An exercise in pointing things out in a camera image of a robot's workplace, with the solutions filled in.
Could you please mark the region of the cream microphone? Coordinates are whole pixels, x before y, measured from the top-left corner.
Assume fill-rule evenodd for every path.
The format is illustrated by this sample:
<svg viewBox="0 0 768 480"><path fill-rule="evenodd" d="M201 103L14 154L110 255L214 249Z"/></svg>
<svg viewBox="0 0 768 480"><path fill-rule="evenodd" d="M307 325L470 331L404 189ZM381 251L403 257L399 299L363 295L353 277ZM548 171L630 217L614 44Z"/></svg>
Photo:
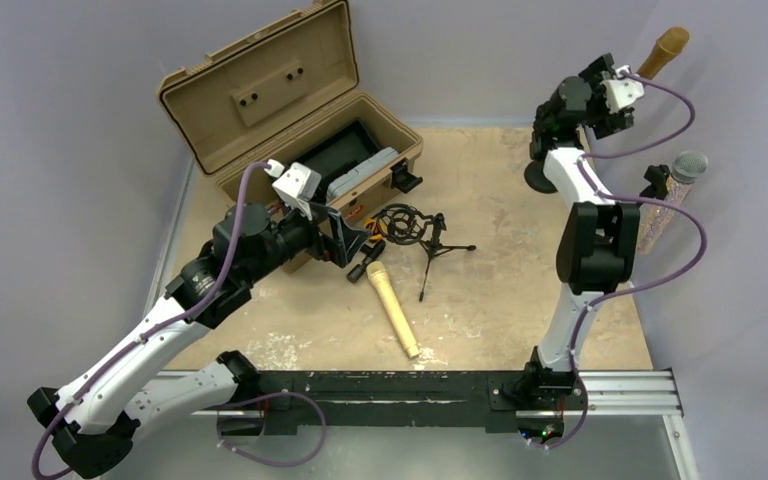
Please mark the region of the cream microphone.
<svg viewBox="0 0 768 480"><path fill-rule="evenodd" d="M382 303L407 358L415 359L420 353L418 342L392 287L386 267L380 261L373 261L368 265L366 275Z"/></svg>

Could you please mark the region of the black tripod microphone stand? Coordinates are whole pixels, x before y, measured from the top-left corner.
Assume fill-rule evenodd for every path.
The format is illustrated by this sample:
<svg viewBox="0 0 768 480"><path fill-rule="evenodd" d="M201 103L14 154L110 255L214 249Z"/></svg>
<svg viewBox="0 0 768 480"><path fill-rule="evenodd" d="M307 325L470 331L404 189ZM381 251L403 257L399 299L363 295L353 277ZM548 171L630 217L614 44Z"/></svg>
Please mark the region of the black tripod microphone stand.
<svg viewBox="0 0 768 480"><path fill-rule="evenodd" d="M445 245L442 242L441 235L447 230L446 219L442 212L426 215L414 206L393 203L383 207L372 219L375 228L385 241L398 246L418 244L425 252L426 266L418 296L419 302L424 301L431 263L434 259L456 250L472 252L477 249L474 244Z"/></svg>

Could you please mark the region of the brown microphone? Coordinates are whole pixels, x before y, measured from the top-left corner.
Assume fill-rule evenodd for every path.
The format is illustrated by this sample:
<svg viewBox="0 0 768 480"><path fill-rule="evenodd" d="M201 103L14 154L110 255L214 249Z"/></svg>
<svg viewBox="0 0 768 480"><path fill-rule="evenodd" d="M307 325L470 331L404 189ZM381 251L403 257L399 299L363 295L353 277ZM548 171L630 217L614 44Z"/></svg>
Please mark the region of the brown microphone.
<svg viewBox="0 0 768 480"><path fill-rule="evenodd" d="M653 80L672 60L679 56L690 40L690 33L680 26L667 29L655 42L647 58L638 67L636 74Z"/></svg>

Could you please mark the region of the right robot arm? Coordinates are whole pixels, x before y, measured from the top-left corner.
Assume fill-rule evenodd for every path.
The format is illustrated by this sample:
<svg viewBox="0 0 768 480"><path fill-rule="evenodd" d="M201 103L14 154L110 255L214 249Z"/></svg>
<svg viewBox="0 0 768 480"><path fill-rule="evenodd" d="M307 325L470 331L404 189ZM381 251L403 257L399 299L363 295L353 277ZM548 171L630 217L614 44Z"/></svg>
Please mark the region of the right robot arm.
<svg viewBox="0 0 768 480"><path fill-rule="evenodd" d="M511 402L556 400L577 389L580 349L598 300L631 275L639 207L608 199L583 157L580 136L583 127L612 135L632 126L632 105L643 89L625 86L621 76L627 70L615 68L613 56L605 53L561 80L536 109L524 179L537 192L559 194L569 211L555 260L559 300L522 376L499 391Z"/></svg>

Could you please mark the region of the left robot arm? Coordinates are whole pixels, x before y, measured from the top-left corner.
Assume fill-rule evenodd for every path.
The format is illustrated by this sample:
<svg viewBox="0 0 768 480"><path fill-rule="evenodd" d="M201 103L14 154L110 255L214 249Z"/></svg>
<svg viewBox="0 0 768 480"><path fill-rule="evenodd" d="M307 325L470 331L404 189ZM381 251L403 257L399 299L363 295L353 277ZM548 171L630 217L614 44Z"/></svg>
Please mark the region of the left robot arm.
<svg viewBox="0 0 768 480"><path fill-rule="evenodd" d="M29 396L45 429L42 444L56 450L68 473L93 479L172 420L208 407L267 402L260 372L237 351L172 383L151 387L150 381L249 302L256 282L303 253L344 267L368 238L366 229L324 205L310 214L291 210L279 221L260 204L230 208L198 256L111 352L69 384Z"/></svg>

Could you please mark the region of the black stand for silver microphone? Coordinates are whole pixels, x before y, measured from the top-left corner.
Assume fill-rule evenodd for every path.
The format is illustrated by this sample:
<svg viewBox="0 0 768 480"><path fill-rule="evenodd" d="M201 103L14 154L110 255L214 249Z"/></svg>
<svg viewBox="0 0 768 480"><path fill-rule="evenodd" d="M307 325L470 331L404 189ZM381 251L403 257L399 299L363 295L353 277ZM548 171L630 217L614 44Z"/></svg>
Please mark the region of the black stand for silver microphone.
<svg viewBox="0 0 768 480"><path fill-rule="evenodd" d="M665 200L668 195L667 181L670 178L670 167L661 165L649 165L643 175L648 185L640 192L643 198Z"/></svg>

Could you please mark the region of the black round base stand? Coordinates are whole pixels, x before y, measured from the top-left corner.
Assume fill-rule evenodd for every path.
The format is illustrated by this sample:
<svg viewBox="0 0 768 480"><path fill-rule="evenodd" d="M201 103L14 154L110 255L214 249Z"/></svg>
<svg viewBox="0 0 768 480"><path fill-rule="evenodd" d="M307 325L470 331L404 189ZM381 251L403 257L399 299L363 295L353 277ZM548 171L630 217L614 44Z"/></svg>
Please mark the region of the black round base stand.
<svg viewBox="0 0 768 480"><path fill-rule="evenodd" d="M555 185L546 177L544 172L545 162L532 160L524 170L524 179L526 184L542 194L553 194L557 192Z"/></svg>

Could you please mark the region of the silver glitter microphone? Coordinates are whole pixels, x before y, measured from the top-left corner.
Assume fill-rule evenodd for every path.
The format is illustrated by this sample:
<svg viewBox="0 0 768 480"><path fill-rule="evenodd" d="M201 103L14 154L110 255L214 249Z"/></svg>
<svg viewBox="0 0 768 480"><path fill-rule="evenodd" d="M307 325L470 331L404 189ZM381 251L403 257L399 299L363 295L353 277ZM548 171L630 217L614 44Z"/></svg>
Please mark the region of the silver glitter microphone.
<svg viewBox="0 0 768 480"><path fill-rule="evenodd" d="M668 195L660 200L671 206L680 205L688 195L693 184L705 173L709 165L707 156L699 151L689 150L680 153L670 165L670 178L667 181ZM666 226L673 218L673 209L645 204L641 206L641 222L637 238L637 253L648 254L660 238Z"/></svg>

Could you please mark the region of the yellow tape measure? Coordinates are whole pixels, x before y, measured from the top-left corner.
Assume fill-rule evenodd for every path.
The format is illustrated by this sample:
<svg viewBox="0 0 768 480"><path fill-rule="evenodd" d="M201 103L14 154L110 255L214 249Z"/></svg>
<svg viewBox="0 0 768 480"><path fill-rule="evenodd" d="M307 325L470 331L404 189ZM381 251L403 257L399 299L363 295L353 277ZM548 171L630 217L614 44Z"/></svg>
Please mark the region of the yellow tape measure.
<svg viewBox="0 0 768 480"><path fill-rule="evenodd" d="M369 242L376 243L383 240L383 234L381 233L376 218L366 219L363 227L369 232Z"/></svg>

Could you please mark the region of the black cylindrical tool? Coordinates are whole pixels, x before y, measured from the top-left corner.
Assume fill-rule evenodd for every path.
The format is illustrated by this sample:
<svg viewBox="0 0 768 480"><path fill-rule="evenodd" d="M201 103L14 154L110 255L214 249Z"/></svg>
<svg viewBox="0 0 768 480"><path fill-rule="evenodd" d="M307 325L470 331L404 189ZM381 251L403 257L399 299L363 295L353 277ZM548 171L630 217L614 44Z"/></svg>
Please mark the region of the black cylindrical tool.
<svg viewBox="0 0 768 480"><path fill-rule="evenodd" d="M346 275L346 279L355 284L366 273L368 266L378 260L386 248L386 242L383 240L375 241L371 244L364 245L361 248L361 252L364 254L364 258L355 265L349 273Z"/></svg>

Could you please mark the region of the grey plastic case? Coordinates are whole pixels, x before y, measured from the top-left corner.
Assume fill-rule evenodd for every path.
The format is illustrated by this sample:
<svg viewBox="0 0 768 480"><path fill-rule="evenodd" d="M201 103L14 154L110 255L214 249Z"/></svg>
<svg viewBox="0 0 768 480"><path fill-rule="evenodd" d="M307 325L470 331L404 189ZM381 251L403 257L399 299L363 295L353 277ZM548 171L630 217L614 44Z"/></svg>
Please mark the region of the grey plastic case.
<svg viewBox="0 0 768 480"><path fill-rule="evenodd" d="M326 202L330 203L353 190L357 185L378 172L385 165L398 157L399 153L392 147L378 151L373 156L352 167L346 173L331 181L326 190Z"/></svg>

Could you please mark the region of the black toolbox tray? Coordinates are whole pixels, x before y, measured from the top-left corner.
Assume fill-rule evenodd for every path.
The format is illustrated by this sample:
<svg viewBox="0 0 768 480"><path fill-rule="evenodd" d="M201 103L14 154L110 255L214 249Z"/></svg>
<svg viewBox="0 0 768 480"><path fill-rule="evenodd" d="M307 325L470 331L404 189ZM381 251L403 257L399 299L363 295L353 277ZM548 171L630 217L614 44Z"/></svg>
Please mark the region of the black toolbox tray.
<svg viewBox="0 0 768 480"><path fill-rule="evenodd" d="M355 118L298 155L292 163L300 163L317 172L321 182L329 184L380 149L366 123Z"/></svg>

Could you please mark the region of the tan plastic toolbox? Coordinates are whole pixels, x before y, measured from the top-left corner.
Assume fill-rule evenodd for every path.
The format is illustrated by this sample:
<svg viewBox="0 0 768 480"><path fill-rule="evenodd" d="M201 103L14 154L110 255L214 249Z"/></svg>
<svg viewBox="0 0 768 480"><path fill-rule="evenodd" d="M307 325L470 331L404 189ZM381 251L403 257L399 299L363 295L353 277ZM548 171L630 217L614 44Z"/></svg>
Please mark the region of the tan plastic toolbox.
<svg viewBox="0 0 768 480"><path fill-rule="evenodd" d="M320 182L315 203L357 224L421 183L414 166L422 137L359 88L345 1L316 1L170 74L157 98L200 170L230 199L250 163L292 164L355 118L380 150L399 155L330 203Z"/></svg>

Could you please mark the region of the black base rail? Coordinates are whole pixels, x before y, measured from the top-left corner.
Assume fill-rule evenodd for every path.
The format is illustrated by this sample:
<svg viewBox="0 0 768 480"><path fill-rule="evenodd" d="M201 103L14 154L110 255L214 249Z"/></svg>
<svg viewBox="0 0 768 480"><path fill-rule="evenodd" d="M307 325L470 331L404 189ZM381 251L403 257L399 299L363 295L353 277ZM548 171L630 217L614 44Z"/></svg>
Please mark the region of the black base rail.
<svg viewBox="0 0 768 480"><path fill-rule="evenodd" d="M563 416L586 405L579 379L539 384L496 371L280 371L249 375L227 401L264 413L269 435L301 426L481 428L558 437Z"/></svg>

